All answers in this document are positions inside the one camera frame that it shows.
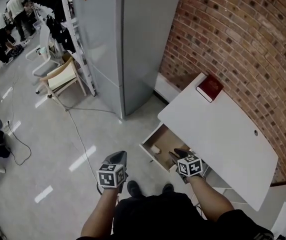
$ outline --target white desk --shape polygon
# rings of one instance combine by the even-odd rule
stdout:
[[[278,156],[224,91],[212,103],[196,91],[205,77],[201,73],[194,79],[158,118],[258,211],[269,190]]]

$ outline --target gray refrigerator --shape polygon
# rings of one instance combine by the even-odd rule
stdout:
[[[120,118],[152,95],[179,0],[73,0],[96,93]]]

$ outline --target open drawer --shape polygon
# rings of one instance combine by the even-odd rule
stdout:
[[[155,153],[152,147],[156,146],[160,149],[159,153]],[[169,151],[174,152],[174,149],[190,148],[184,144],[169,128],[160,123],[159,126],[151,133],[147,139],[140,144],[140,147],[154,160],[156,163],[167,172],[175,165]]]

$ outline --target white floor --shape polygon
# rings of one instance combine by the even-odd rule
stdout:
[[[69,113],[44,98],[44,92],[36,95],[27,78],[25,54],[38,43],[37,35],[10,65],[0,63],[0,118],[4,123],[10,120],[15,135],[32,150],[22,166],[12,156],[0,159],[0,166],[6,167],[6,174],[0,174],[0,225],[9,240],[73,240],[100,195],[88,162],[80,158],[85,151]],[[109,110],[100,97],[84,98],[76,84],[61,97],[69,107]],[[152,96],[126,121],[109,112],[71,110],[94,172],[107,155],[125,150],[128,180],[136,180],[145,195],[160,194],[173,180],[150,162],[139,144],[158,126],[157,115],[164,107]],[[22,162],[28,148],[6,134],[17,161]],[[177,192],[193,196],[189,185],[172,183]],[[120,199],[127,197],[125,185]]]

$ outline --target red brick wall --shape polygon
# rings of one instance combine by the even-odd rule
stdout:
[[[179,0],[160,72],[184,89],[200,72],[264,133],[286,182],[286,0]]]

